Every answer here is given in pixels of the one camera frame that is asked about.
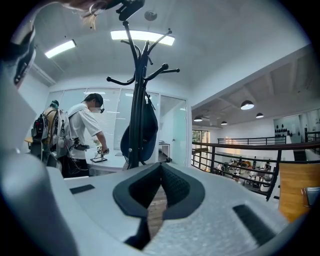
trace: black railing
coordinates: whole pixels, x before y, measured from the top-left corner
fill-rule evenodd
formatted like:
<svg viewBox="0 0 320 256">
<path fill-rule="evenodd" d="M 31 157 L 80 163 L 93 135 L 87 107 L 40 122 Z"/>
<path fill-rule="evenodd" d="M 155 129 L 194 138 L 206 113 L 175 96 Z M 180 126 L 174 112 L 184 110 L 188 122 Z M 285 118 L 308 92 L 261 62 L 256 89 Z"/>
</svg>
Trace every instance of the black railing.
<svg viewBox="0 0 320 256">
<path fill-rule="evenodd" d="M 287 137 L 257 137 L 257 138 L 218 138 L 218 144 L 229 145 L 271 145 L 286 144 Z"/>
<path fill-rule="evenodd" d="M 223 176 L 230 176 L 232 179 L 235 180 L 244 180 L 243 186 L 249 189 L 252 192 L 257 194 L 261 194 L 266 196 L 266 200 L 270 199 L 272 191 L 275 187 L 277 177 L 279 174 L 279 164 L 280 163 L 287 163 L 287 164 L 316 164 L 320 163 L 320 160 L 316 161 L 281 161 L 282 151 L 284 150 L 304 150 L 304 149 L 316 149 L 320 148 L 320 141 L 313 141 L 313 142 L 306 142 L 306 143 L 293 143 L 293 144 L 271 144 L 271 145 L 241 145 L 241 144 L 213 144 L 213 143 L 201 143 L 201 142 L 193 142 L 195 146 L 200 146 L 200 148 L 193 148 L 192 149 L 192 159 L 191 165 L 206 172 L 210 172 L 212 174 L 218 174 Z M 216 148 L 228 148 L 228 149 L 241 149 L 241 150 L 263 150 L 263 151 L 277 151 L 277 158 L 276 160 L 270 159 L 253 159 L 248 157 L 241 157 L 241 156 L 233 156 L 233 155 L 226 155 L 216 153 Z M 231 159 L 241 159 L 242 163 L 239 165 L 238 163 L 227 163 L 227 162 L 220 162 L 215 160 L 215 156 L 223 156 Z M 256 162 L 266 162 L 266 169 L 251 169 L 247 166 L 244 166 L 243 160 L 249 161 L 256 161 Z M 215 167 L 215 163 L 221 165 L 221 169 Z M 270 163 L 275 163 L 275 167 L 271 170 Z M 239 169 L 239 173 L 230 172 L 230 170 Z M 251 176 L 245 177 L 241 176 L 241 170 L 255 172 L 260 176 L 264 177 L 265 175 L 269 175 L 271 180 L 270 183 L 264 182 L 261 180 L 252 179 Z M 260 190 L 260 186 L 269 187 L 268 192 L 263 192 Z"/>
<path fill-rule="evenodd" d="M 304 138 L 305 142 L 320 142 L 320 131 L 311 131 L 308 132 L 307 128 L 304 129 Z M 320 155 L 320 148 L 314 148 L 313 149 L 314 153 L 317 153 Z"/>
</svg>

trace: electronic device on table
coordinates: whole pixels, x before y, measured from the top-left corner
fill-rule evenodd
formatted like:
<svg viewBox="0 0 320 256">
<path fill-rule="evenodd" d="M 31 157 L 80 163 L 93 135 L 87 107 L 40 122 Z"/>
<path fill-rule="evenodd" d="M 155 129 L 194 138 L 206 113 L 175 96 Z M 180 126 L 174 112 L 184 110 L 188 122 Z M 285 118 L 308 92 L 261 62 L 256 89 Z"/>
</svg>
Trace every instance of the electronic device on table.
<svg viewBox="0 0 320 256">
<path fill-rule="evenodd" d="M 109 152 L 103 152 L 102 151 L 102 146 L 97 146 L 96 147 L 96 151 L 98 152 L 97 155 L 100 155 L 100 157 L 95 157 L 95 158 L 91 158 L 90 160 L 94 163 L 101 163 L 101 162 L 104 162 L 104 161 L 107 161 L 108 159 L 106 159 L 104 156 L 109 154 Z"/>
</svg>

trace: ceiling light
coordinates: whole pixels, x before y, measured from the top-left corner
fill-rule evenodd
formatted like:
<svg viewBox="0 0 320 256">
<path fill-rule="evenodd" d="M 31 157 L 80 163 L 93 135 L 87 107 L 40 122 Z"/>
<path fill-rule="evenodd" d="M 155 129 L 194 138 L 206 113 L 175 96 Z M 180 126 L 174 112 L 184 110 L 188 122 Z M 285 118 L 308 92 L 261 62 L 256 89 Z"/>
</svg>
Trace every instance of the ceiling light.
<svg viewBox="0 0 320 256">
<path fill-rule="evenodd" d="M 256 114 L 255 118 L 263 118 L 263 117 L 264 117 L 264 115 L 262 113 L 258 113 L 258 114 Z"/>
<path fill-rule="evenodd" d="M 50 58 L 52 58 L 53 56 L 55 56 L 55 55 L 57 55 L 57 54 L 60 54 L 60 53 L 62 53 L 62 52 L 64 52 L 64 51 L 69 50 L 69 49 L 74 48 L 74 47 L 76 47 L 76 43 L 75 43 L 75 41 L 72 39 L 72 40 L 70 40 L 70 41 L 68 41 L 68 42 L 65 42 L 65 43 L 63 43 L 63 44 L 60 44 L 59 46 L 57 46 L 57 47 L 55 47 L 55 48 L 47 51 L 47 52 L 45 53 L 45 55 L 50 59 Z"/>
<path fill-rule="evenodd" d="M 126 93 L 125 96 L 128 96 L 128 97 L 133 97 L 134 95 L 132 93 Z"/>
<path fill-rule="evenodd" d="M 143 40 L 143 41 L 149 40 L 151 42 L 155 42 L 160 37 L 163 36 L 162 34 L 145 32 L 145 31 L 134 31 L 134 30 L 130 30 L 130 34 L 133 40 Z M 128 40 L 128 36 L 125 30 L 111 31 L 111 38 L 113 40 Z M 174 37 L 166 36 L 159 43 L 172 46 L 174 44 L 174 41 L 175 41 Z"/>
<path fill-rule="evenodd" d="M 195 122 L 202 122 L 202 116 L 201 115 L 197 115 L 194 120 Z"/>
<path fill-rule="evenodd" d="M 241 109 L 242 110 L 249 110 L 252 109 L 255 105 L 253 104 L 252 101 L 250 100 L 245 100 L 242 104 L 241 104 Z"/>
<path fill-rule="evenodd" d="M 84 92 L 85 95 L 89 94 L 106 94 L 104 91 L 86 91 Z"/>
</svg>

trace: man's hand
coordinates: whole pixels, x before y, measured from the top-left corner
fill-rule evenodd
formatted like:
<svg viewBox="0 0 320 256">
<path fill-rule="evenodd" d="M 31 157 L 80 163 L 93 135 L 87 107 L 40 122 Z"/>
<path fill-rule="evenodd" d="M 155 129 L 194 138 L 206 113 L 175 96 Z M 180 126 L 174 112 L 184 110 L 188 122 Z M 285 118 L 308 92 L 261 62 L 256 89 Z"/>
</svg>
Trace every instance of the man's hand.
<svg viewBox="0 0 320 256">
<path fill-rule="evenodd" d="M 109 148 L 107 146 L 106 147 L 102 146 L 102 152 L 104 154 L 109 154 L 110 150 L 109 150 Z"/>
</svg>

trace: white t-shirt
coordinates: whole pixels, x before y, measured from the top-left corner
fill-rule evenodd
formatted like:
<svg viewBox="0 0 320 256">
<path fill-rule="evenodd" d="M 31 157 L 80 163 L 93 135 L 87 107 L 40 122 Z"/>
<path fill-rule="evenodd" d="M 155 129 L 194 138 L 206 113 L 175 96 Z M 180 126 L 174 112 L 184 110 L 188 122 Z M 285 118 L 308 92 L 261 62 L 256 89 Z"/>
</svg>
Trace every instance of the white t-shirt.
<svg viewBox="0 0 320 256">
<path fill-rule="evenodd" d="M 69 129 L 71 140 L 79 138 L 79 144 L 85 145 L 85 128 L 91 136 L 95 136 L 101 132 L 101 129 L 94 114 L 88 109 L 87 105 L 84 103 L 81 104 L 85 105 L 86 108 L 76 112 L 70 117 Z M 70 155 L 74 159 L 86 159 L 85 152 L 76 150 L 75 148 L 71 150 Z"/>
</svg>

